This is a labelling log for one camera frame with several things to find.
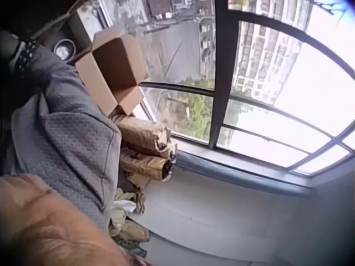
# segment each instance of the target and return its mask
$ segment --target sky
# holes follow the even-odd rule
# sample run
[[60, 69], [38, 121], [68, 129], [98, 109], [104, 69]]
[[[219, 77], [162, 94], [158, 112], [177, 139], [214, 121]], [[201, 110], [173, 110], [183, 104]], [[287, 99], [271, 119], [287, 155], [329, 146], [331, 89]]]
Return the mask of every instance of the sky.
[[[313, 7], [306, 33], [332, 49], [355, 69], [355, 19], [349, 10], [329, 15]], [[275, 107], [306, 120], [332, 136], [338, 135], [355, 119], [355, 82], [337, 64], [308, 44], [303, 44]], [[277, 114], [255, 110], [240, 115], [238, 127], [314, 152], [329, 138]], [[282, 166], [289, 166], [306, 153], [282, 147], [257, 137], [234, 132], [230, 149]], [[323, 168], [346, 154], [336, 146], [302, 171]]]

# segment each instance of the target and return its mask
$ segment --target apartment building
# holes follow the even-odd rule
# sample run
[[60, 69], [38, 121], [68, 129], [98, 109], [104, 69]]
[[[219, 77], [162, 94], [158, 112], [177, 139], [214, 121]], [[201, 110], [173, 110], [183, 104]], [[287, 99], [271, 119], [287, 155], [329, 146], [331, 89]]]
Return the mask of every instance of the apartment building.
[[[306, 30], [311, 5], [307, 0], [244, 0], [235, 8], [278, 19]], [[300, 52], [302, 43], [258, 24], [240, 23], [232, 93], [274, 104]]]

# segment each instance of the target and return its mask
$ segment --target cardboard box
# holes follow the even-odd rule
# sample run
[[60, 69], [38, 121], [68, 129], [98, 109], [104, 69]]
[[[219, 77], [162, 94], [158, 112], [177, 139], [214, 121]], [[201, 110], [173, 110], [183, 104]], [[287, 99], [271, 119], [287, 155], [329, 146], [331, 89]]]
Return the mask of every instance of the cardboard box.
[[143, 95], [138, 84], [148, 77], [139, 42], [118, 27], [97, 32], [91, 52], [75, 66], [90, 96], [107, 116], [130, 115]]

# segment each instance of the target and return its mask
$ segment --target window frame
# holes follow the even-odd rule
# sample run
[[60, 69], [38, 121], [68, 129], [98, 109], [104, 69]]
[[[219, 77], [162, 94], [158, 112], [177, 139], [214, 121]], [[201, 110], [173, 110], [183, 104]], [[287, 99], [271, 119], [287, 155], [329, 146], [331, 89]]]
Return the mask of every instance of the window frame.
[[[103, 8], [104, 4], [100, 1], [100, 8], [103, 9], [103, 13], [105, 13], [105, 9]], [[106, 19], [105, 24], [108, 27], [112, 26], [112, 21], [110, 19], [107, 20], [107, 16], [104, 16]], [[282, 171], [284, 173], [290, 173], [296, 176], [301, 177], [316, 177], [323, 174], [326, 171], [329, 171], [341, 163], [345, 163], [353, 158], [355, 151], [344, 144], [342, 140], [351, 134], [355, 130], [355, 119], [348, 125], [340, 134], [337, 136], [332, 136], [329, 133], [325, 132], [324, 130], [312, 125], [309, 122], [306, 122], [298, 117], [295, 117], [285, 111], [282, 111], [272, 105], [265, 104], [263, 102], [254, 100], [252, 98], [246, 98], [243, 96], [235, 95], [230, 93], [230, 88], [232, 86], [233, 76], [235, 74], [235, 64], [237, 62], [237, 55], [238, 55], [238, 41], [239, 41], [239, 27], [240, 22], [248, 22], [252, 24], [257, 24], [262, 27], [266, 27], [266, 29], [270, 28], [276, 30], [278, 33], [284, 33], [295, 39], [307, 43], [308, 45], [312, 46], [316, 50], [320, 51], [323, 55], [328, 57], [334, 63], [336, 63], [340, 68], [343, 69], [354, 81], [355, 81], [355, 70], [347, 64], [340, 56], [338, 56], [335, 52], [333, 52], [330, 48], [326, 47], [324, 44], [319, 42], [318, 40], [314, 39], [313, 37], [309, 36], [304, 31], [295, 28], [287, 23], [279, 21], [274, 18], [270, 18], [264, 16], [262, 14], [256, 14], [252, 12], [245, 12], [242, 10], [235, 10], [228, 8], [228, 1], [217, 1], [215, 0], [215, 20], [216, 20], [216, 65], [215, 65], [215, 87], [214, 90], [207, 90], [205, 88], [196, 88], [187, 85], [180, 85], [180, 84], [169, 84], [169, 83], [161, 83], [161, 82], [153, 82], [153, 81], [145, 81], [139, 84], [140, 87], [147, 87], [147, 88], [156, 88], [156, 89], [165, 89], [165, 90], [173, 90], [173, 91], [180, 91], [185, 93], [193, 93], [199, 94], [204, 96], [210, 96], [213, 98], [213, 105], [212, 105], [212, 117], [211, 117], [211, 129], [210, 129], [210, 138], [208, 145], [196, 140], [192, 140], [189, 138], [182, 137], [179, 134], [174, 134], [173, 136], [178, 140], [183, 140], [187, 143], [202, 146], [206, 149], [213, 150], [224, 155], [229, 156], [237, 156], [240, 159], [246, 160], [248, 162], [257, 163], [261, 166], [266, 166], [274, 170]], [[237, 131], [242, 131], [254, 136], [262, 137], [263, 139], [274, 141], [276, 143], [285, 145], [287, 147], [291, 147], [296, 150], [301, 150], [297, 147], [293, 147], [292, 145], [286, 144], [282, 141], [278, 141], [266, 136], [262, 136], [260, 134], [256, 134], [254, 132], [244, 130], [235, 126], [225, 125], [224, 118], [226, 114], [226, 109], [229, 100], [236, 100], [242, 103], [247, 103], [253, 106], [257, 106], [259, 108], [263, 108], [268, 111], [275, 112], [282, 116], [285, 116], [289, 119], [294, 121], [300, 122], [318, 132], [326, 135], [330, 138], [330, 141], [327, 142], [325, 145], [320, 147], [313, 153], [306, 152], [308, 155], [301, 159], [300, 161], [294, 163], [289, 167], [282, 167], [279, 165], [275, 165], [269, 162], [265, 162], [253, 157], [249, 157], [243, 154], [239, 154], [237, 152], [232, 152], [229, 150], [225, 150], [223, 148], [217, 147], [217, 141], [219, 138], [220, 130], [222, 127], [233, 129]], [[153, 119], [149, 108], [147, 108], [147, 103], [143, 102], [141, 104], [144, 112], [147, 114], [149, 119]], [[309, 175], [305, 175], [303, 173], [299, 173], [295, 171], [298, 166], [303, 165], [317, 156], [321, 155], [322, 153], [329, 150], [334, 145], [340, 145], [342, 148], [346, 149], [349, 152], [348, 156], [345, 156], [341, 160], [334, 162], [333, 164], [317, 171], [311, 173]]]

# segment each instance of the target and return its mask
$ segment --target curved window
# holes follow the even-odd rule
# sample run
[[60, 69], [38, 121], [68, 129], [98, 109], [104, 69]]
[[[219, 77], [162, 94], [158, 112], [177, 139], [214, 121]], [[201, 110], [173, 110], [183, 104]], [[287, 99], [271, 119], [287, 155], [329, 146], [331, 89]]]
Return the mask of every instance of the curved window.
[[146, 117], [175, 137], [304, 176], [354, 155], [346, 1], [100, 1], [141, 44]]

